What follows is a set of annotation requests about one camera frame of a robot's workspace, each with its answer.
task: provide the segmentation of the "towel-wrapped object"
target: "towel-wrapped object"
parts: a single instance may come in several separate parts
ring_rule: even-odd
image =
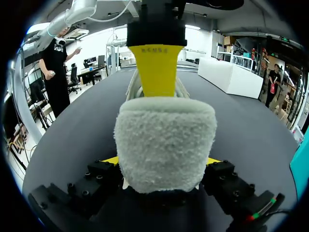
[[[214,109],[188,98],[144,97],[121,108],[114,137],[127,183],[139,193],[191,191],[214,141]]]

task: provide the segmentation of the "ceiling light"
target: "ceiling light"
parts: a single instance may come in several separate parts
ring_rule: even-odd
[[[196,27],[196,26],[191,26],[191,25],[185,25],[186,28],[191,28],[191,29],[195,29],[195,30],[200,30],[201,28]]]
[[[33,73],[33,71],[34,71],[34,68],[32,68],[32,69],[29,71],[28,76],[30,76],[30,75]]]
[[[290,76],[288,76],[288,78],[289,78],[290,82],[292,83],[293,87],[295,87],[295,85],[294,85],[293,81],[291,80]]]
[[[45,28],[47,28],[49,26],[50,23],[39,23],[39,24],[35,24],[33,26],[31,26],[28,31],[27,31],[27,34],[30,34],[30,33],[33,33],[35,31],[38,31],[38,30],[43,30]]]

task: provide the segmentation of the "man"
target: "man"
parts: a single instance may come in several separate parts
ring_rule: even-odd
[[[269,81],[268,81],[268,90],[267,90],[267,99],[266,99],[266,103],[265,106],[267,108],[269,108],[269,104],[271,103],[271,101],[274,99],[276,93],[277,93],[277,89],[278,86],[281,83],[281,78],[280,78],[280,74],[279,74],[279,65],[275,64],[275,70],[271,70],[269,73]],[[271,93],[270,89],[271,89],[271,84],[275,84],[275,92]]]
[[[276,102],[271,104],[271,110],[272,111],[275,111],[277,105],[279,105],[278,112],[276,113],[277,115],[281,112],[285,96],[286,96],[286,94],[288,92],[288,86],[287,86],[287,82],[286,82],[285,79],[283,80],[283,84],[281,86],[279,86],[279,88],[280,88],[280,93],[279,93],[278,99],[277,99]]]
[[[72,54],[67,55],[65,46],[59,43],[59,38],[64,36],[69,29],[65,28],[61,31],[57,38],[54,38],[49,46],[40,52],[41,59],[39,65],[45,76],[44,82],[48,100],[56,118],[70,104],[68,82],[63,68],[64,62],[81,51],[77,48]]]

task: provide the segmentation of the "black table surface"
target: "black table surface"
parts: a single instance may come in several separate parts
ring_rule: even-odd
[[[98,70],[101,70],[101,69],[104,69],[104,66],[96,67],[96,68],[94,68],[94,69],[91,70],[91,71],[81,73],[81,74],[79,74],[79,75],[77,75],[77,76],[84,76],[84,75],[87,75],[87,74],[96,72],[96,71],[98,71]]]
[[[50,183],[66,191],[67,183],[84,175],[87,164],[116,156],[113,129],[133,71],[116,72],[61,113],[31,157],[24,195]],[[286,198],[281,208],[292,208],[296,190],[289,164],[297,143],[282,122],[258,100],[225,94],[196,72],[178,71],[177,75],[192,99],[206,102],[216,111],[218,128],[210,157],[233,163],[240,177],[255,183],[258,195],[265,190],[283,193]],[[206,197],[209,231],[225,231],[232,218],[213,197]],[[267,222],[268,231],[283,217],[273,216]]]

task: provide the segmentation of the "exit sign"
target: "exit sign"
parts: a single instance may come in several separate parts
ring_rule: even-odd
[[[281,41],[284,41],[284,42],[287,42],[287,43],[290,42],[290,40],[288,38],[285,38],[285,37],[280,37],[280,38],[281,38]]]

